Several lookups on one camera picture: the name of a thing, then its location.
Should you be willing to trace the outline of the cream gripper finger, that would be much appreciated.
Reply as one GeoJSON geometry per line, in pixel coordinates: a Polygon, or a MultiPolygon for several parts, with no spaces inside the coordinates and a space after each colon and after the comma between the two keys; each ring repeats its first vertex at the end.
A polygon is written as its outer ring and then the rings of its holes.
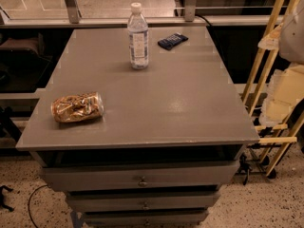
{"type": "Polygon", "coordinates": [[[279,38],[281,34],[283,24],[279,24],[272,31],[270,31],[266,36],[264,36],[257,46],[266,50],[274,50],[279,48],[279,38]]]}

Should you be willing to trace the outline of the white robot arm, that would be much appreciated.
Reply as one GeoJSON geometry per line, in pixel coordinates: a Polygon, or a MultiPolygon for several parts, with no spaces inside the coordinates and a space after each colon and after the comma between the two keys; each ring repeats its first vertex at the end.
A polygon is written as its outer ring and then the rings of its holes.
{"type": "Polygon", "coordinates": [[[300,0],[285,20],[257,44],[266,50],[279,50],[281,58],[304,64],[304,0],[300,0]]]}

